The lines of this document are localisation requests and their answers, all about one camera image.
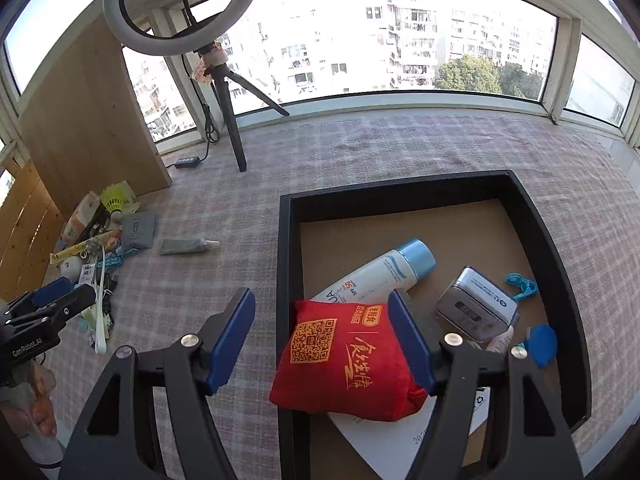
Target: red pouch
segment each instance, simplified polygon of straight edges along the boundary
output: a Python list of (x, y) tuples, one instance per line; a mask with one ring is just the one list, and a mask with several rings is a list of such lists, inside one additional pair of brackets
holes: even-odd
[(427, 394), (411, 377), (385, 305), (299, 301), (269, 400), (307, 413), (393, 422)]

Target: qr code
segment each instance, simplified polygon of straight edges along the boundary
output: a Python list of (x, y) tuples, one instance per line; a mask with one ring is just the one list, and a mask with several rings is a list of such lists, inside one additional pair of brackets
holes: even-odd
[(337, 319), (299, 323), (291, 337), (291, 363), (322, 363), (329, 360)]

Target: blue gripper pad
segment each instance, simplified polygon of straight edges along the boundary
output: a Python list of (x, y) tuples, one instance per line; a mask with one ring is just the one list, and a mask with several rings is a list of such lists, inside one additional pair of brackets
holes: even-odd
[(246, 335), (254, 322), (254, 317), (255, 296), (250, 290), (247, 290), (238, 302), (238, 306), (236, 306), (211, 352), (210, 369), (207, 376), (207, 386), (210, 391), (207, 392), (207, 395), (215, 394), (220, 386), (228, 383)]
[(34, 291), (33, 296), (31, 297), (31, 303), (33, 306), (40, 308), (57, 300), (72, 290), (73, 285), (71, 285), (71, 282), (68, 278), (62, 276), (54, 282), (49, 283), (49, 285), (45, 285)]
[(388, 312), (389, 321), (396, 332), (400, 348), (402, 348), (402, 353), (415, 383), (431, 393), (436, 384), (431, 353), (420, 335), (414, 319), (396, 291), (389, 295)]

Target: clutter pile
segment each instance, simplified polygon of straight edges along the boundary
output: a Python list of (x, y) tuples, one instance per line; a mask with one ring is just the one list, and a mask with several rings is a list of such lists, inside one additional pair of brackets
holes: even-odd
[(126, 258), (153, 245), (156, 214), (138, 212), (139, 208), (126, 181), (108, 186), (100, 196), (89, 192), (50, 255), (50, 263), (73, 286), (87, 283), (96, 292), (96, 303), (78, 316), (78, 326), (88, 333), (97, 354), (106, 352), (114, 323), (111, 297), (118, 285), (117, 269)]

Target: white bottle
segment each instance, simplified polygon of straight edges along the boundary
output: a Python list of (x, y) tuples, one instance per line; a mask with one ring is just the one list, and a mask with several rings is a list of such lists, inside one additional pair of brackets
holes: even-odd
[(395, 288), (414, 286), (436, 266), (417, 238), (354, 270), (312, 298), (325, 303), (386, 303)]
[(513, 325), (511, 325), (505, 332), (498, 334), (496, 337), (489, 341), (485, 350), (487, 352), (496, 352), (498, 354), (506, 354), (507, 347), (513, 338)]

